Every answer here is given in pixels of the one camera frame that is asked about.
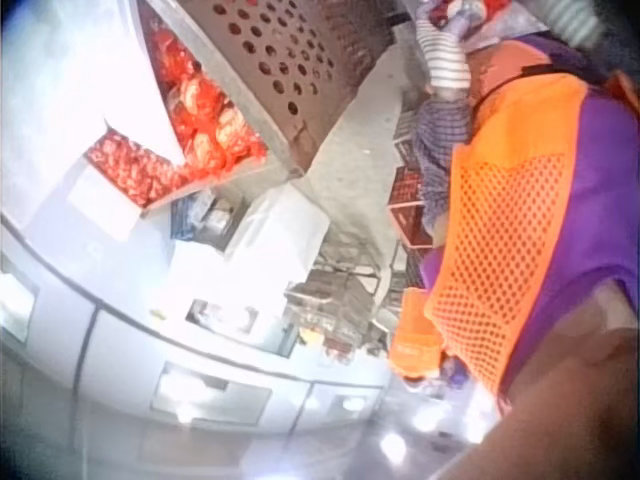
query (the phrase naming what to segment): purple shirt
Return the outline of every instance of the purple shirt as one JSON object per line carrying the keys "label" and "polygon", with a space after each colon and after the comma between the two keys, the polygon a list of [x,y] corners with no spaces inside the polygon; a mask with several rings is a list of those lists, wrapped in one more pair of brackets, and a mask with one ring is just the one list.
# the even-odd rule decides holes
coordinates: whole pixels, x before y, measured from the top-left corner
{"label": "purple shirt", "polygon": [[[502,379],[505,393],[544,336],[600,283],[613,279],[638,308],[640,135],[631,111],[597,89],[580,112],[576,166],[549,269]],[[444,248],[422,265],[433,288]]]}

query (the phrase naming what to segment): person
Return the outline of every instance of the person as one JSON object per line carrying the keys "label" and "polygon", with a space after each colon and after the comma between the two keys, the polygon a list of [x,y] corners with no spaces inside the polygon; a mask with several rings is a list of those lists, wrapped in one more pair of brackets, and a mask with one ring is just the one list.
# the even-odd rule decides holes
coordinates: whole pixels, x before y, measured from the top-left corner
{"label": "person", "polygon": [[425,318],[505,415],[437,478],[638,478],[638,100],[579,53],[602,36],[589,2],[556,3],[539,12],[564,42],[470,55],[468,85],[418,113],[423,174],[440,172]]}

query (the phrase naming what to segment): orange mesh vest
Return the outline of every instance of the orange mesh vest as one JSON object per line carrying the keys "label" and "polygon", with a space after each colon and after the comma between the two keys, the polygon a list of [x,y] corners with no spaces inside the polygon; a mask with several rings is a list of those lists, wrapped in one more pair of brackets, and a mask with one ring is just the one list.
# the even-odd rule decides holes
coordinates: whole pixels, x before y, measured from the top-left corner
{"label": "orange mesh vest", "polygon": [[405,377],[422,377],[440,368],[442,336],[424,316],[427,292],[408,288],[402,296],[400,322],[389,351],[391,367]]}
{"label": "orange mesh vest", "polygon": [[587,85],[567,74],[516,80],[456,148],[440,273],[425,315],[494,394],[560,233]]}

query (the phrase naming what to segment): plaid shirt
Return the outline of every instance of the plaid shirt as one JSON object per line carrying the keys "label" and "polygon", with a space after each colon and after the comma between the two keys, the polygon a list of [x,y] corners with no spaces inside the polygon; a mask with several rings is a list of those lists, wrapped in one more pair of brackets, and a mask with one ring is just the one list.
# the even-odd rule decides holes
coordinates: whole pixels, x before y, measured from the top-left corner
{"label": "plaid shirt", "polygon": [[466,98],[448,101],[432,97],[420,107],[413,145],[423,177],[422,223],[429,233],[436,218],[449,210],[453,147],[470,138],[471,107]]}

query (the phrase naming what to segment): store shelf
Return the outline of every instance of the store shelf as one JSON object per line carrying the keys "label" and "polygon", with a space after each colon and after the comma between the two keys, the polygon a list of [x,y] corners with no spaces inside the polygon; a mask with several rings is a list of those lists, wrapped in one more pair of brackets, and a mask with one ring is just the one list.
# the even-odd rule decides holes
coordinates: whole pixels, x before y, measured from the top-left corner
{"label": "store shelf", "polygon": [[[390,42],[375,9],[342,0],[229,1],[148,0],[162,19],[240,108],[284,168],[293,176],[310,167],[357,87]],[[336,17],[368,28],[348,31]],[[354,71],[351,44],[367,49]]]}

